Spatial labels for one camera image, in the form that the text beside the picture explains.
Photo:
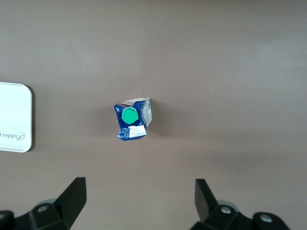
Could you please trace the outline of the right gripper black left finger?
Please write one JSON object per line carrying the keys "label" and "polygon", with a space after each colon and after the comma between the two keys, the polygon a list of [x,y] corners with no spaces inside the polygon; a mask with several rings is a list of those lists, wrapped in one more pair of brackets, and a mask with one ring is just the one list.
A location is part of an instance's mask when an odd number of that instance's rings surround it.
{"label": "right gripper black left finger", "polygon": [[75,178],[58,198],[39,202],[15,218],[15,230],[69,230],[86,204],[86,179]]}

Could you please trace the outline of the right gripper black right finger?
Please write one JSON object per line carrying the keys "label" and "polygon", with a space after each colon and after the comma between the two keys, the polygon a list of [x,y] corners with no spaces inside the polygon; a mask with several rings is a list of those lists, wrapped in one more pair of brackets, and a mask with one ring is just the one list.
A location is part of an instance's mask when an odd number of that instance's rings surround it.
{"label": "right gripper black right finger", "polygon": [[227,201],[217,201],[204,179],[195,181],[195,207],[200,220],[193,230],[248,230],[249,219]]}

